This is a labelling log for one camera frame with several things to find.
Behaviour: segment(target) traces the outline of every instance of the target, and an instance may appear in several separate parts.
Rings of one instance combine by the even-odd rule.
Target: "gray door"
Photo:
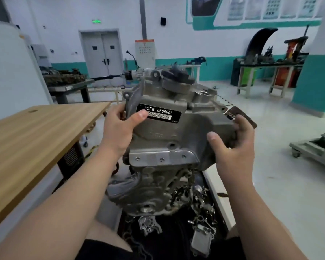
[[[100,33],[82,33],[85,48],[87,68],[90,78],[98,78],[109,75],[104,45]],[[109,80],[99,80],[92,84],[93,87],[110,86]]]
[[[108,62],[108,70],[110,75],[120,75],[124,71],[124,64],[121,57],[121,49],[119,46],[119,38],[117,32],[106,32],[102,35],[105,55]],[[113,78],[112,86],[118,87],[125,84],[123,78]]]

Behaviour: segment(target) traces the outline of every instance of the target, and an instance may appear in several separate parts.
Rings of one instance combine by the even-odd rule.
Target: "left hand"
[[[104,136],[99,149],[108,150],[120,158],[125,153],[132,139],[132,131],[148,117],[146,110],[140,110],[123,121],[125,104],[112,106],[105,118]]]

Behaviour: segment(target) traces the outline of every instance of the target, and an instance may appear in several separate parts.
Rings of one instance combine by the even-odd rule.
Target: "black speaker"
[[[160,19],[160,25],[161,26],[165,26],[166,25],[166,18],[165,17],[161,17],[161,19]]]

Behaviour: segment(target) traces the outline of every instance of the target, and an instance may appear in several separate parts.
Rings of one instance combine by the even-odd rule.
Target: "engine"
[[[194,174],[215,163],[207,133],[216,132],[228,147],[236,139],[229,106],[177,66],[145,70],[123,96],[128,117],[141,109],[149,116],[123,156],[132,175],[112,181],[107,195],[132,216],[173,214],[190,203]]]

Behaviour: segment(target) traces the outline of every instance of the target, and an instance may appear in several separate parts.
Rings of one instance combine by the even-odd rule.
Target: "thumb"
[[[143,122],[147,117],[147,110],[142,109],[139,112],[136,112],[135,114],[131,115],[130,118],[125,121],[125,123],[127,124],[127,126],[130,126],[130,128],[133,130],[134,127]]]
[[[213,131],[207,133],[207,140],[211,145],[216,156],[221,155],[224,151],[227,150],[224,142],[221,140],[219,135]]]

